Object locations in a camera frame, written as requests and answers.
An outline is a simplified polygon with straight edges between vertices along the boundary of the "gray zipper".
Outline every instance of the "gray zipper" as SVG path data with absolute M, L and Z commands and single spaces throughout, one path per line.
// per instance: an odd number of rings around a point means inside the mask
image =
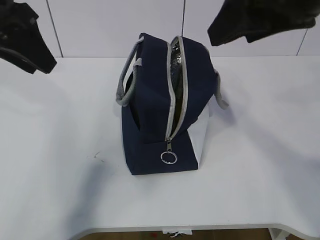
M 175 108 L 176 108 L 176 96 L 175 96 L 174 88 L 171 82 L 171 66 L 170 66 L 171 45 L 167 42 L 168 52 L 167 52 L 166 70 L 167 70 L 168 89 L 170 94 L 170 109 L 169 109 L 169 115 L 168 115 L 168 122 L 166 126 L 165 141 L 167 142 L 168 153 L 172 151 L 172 147 L 171 147 L 172 139 L 177 135 L 178 131 L 182 126 L 182 123 L 184 122 L 186 111 L 187 111 L 187 103 L 188 103 L 188 77 L 187 77 L 187 65 L 186 65 L 184 42 L 181 36 L 175 37 L 175 39 L 172 41 L 172 44 L 175 44 L 176 41 L 179 41 L 180 51 L 181 51 L 183 96 L 182 96 L 182 106 L 181 106 L 181 114 L 179 117 L 179 121 L 177 123 L 175 130 L 171 134 L 172 126 L 174 123 Z

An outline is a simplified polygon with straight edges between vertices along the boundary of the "bag handle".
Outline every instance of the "bag handle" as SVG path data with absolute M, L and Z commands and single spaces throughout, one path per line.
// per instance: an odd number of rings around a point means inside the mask
M 222 99 L 220 74 L 216 69 L 213 69 L 213 70 L 214 70 L 215 74 L 217 74 L 216 80 L 218 82 L 218 84 L 216 86 L 216 92 L 214 94 L 215 100 L 220 108 L 222 108 L 223 110 L 226 110 L 229 107 L 229 103 L 227 103 L 225 100 Z
M 138 66 L 142 66 L 142 58 L 138 58 L 136 60 L 136 62 L 133 64 L 133 70 L 132 70 L 132 73 L 133 73 L 133 77 L 132 77 L 132 82 L 131 82 L 131 85 L 128 89 L 128 91 L 126 92 L 125 94 L 125 89 L 124 89 L 124 80 L 125 80 L 125 77 L 126 77 L 126 74 L 128 72 L 128 69 L 129 69 L 129 66 L 132 62 L 132 60 L 134 59 L 135 57 L 135 54 L 138 50 L 138 46 L 139 46 L 139 43 L 142 43 L 144 41 L 144 37 L 142 36 L 133 46 L 130 54 L 129 54 L 129 57 L 127 58 L 126 62 L 125 62 L 125 65 L 122 69 L 122 72 L 121 72 L 121 75 L 120 75 L 120 78 L 119 78 L 119 83 L 118 83 L 118 87 L 117 87 L 117 90 L 116 90 L 116 102 L 120 105 L 120 106 L 123 106 L 123 107 L 126 107 L 129 102 L 130 102 L 130 99 L 135 91 L 135 88 L 136 88 L 136 82 L 137 82 L 137 67 Z

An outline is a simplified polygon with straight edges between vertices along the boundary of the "silver insulated lining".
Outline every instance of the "silver insulated lining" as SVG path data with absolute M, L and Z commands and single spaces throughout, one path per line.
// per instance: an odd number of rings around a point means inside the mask
M 178 121 L 181 114 L 182 102 L 183 102 L 183 70 L 182 70 L 182 56 L 180 43 L 178 38 L 171 46 L 171 62 L 170 62 L 170 75 L 171 83 L 175 95 L 175 111 L 173 117 L 173 125 L 171 134 L 174 132 L 178 125 Z

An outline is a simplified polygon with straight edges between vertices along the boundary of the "floor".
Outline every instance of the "floor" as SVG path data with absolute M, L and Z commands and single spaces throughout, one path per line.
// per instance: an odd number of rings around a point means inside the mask
M 80 240 L 169 240 L 168 234 L 160 231 L 145 232 L 103 232 L 87 235 Z M 261 229 L 228 229 L 228 230 L 196 230 L 193 235 L 183 235 L 176 239 L 183 240 L 271 240 L 267 228 Z M 301 240 L 290 235 L 286 240 Z

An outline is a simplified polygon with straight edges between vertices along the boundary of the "navy blue lunch bag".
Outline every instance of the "navy blue lunch bag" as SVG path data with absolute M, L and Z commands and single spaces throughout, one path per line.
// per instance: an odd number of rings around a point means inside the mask
M 124 79 L 136 55 L 124 89 Z M 120 76 L 125 160 L 132 175 L 197 170 L 212 96 L 225 109 L 220 76 L 201 43 L 142 33 Z

